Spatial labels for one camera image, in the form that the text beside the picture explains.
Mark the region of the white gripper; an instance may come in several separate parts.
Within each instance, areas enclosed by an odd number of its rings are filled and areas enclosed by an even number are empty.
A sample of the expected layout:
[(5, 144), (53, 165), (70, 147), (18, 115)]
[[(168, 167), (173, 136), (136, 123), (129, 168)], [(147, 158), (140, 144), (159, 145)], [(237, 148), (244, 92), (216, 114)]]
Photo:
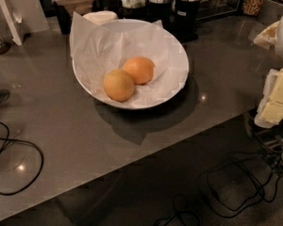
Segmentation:
[[(283, 16), (261, 31), (253, 43), (269, 50), (275, 46), (276, 53), (283, 58)], [(261, 99), (255, 125), (272, 128), (283, 120), (283, 68), (280, 71), (271, 69), (266, 77), (263, 98)]]

